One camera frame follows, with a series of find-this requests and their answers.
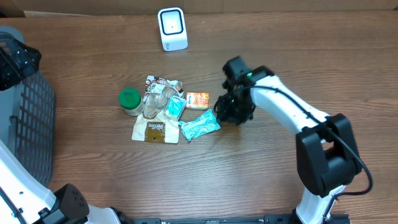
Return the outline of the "teal snack packet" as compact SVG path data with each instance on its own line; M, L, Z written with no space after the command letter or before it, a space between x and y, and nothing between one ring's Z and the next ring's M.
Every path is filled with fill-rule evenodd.
M205 111L194 121L179 121L178 124L181 127L183 136L188 142L194 138L199 138L204 134L212 133L221 128L213 114L213 110Z

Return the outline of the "orange tissue pack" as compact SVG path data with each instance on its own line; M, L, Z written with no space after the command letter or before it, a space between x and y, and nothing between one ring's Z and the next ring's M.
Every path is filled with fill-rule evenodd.
M195 110L206 110L209 107L210 94L205 92L188 92L186 107Z

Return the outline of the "small teal tissue pack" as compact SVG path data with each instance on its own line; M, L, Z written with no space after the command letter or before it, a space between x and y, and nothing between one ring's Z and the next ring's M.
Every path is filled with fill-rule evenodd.
M178 96L171 96L165 114L170 119L178 121L186 107L187 101Z

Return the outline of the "beige dried mushroom bag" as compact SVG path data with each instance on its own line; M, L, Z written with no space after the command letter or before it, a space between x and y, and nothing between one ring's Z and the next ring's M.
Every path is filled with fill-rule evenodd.
M149 75L144 89L144 111L137 117L132 139L135 141L176 144L179 120L170 119L165 110L171 96L183 98L183 83Z

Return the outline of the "clear jar white contents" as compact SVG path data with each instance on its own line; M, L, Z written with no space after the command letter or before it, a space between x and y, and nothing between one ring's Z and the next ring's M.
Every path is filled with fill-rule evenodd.
M144 111L144 103L135 88L125 88L119 94L119 104L130 116L139 116Z

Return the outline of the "green bottle cap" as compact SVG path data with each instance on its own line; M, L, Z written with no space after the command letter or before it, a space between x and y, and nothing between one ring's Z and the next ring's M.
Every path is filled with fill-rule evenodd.
M119 103L123 108L133 110L137 108L142 101L139 92L134 88L125 88L119 94Z

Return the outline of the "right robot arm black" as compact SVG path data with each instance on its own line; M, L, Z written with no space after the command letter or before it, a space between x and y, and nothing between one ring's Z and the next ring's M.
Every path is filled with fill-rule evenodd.
M351 123L330 116L289 90L265 66L250 69L241 57L223 66L227 91L214 106L219 122L240 125L261 108L295 138L297 172L304 185L300 203L290 214L268 214L263 223L349 223L331 210L344 189L363 169Z

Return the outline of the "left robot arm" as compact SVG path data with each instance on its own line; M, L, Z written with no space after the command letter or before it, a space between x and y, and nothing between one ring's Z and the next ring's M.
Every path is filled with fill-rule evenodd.
M88 204L73 184L47 188L57 99L41 57L18 30L1 27L1 223L132 223L116 208Z

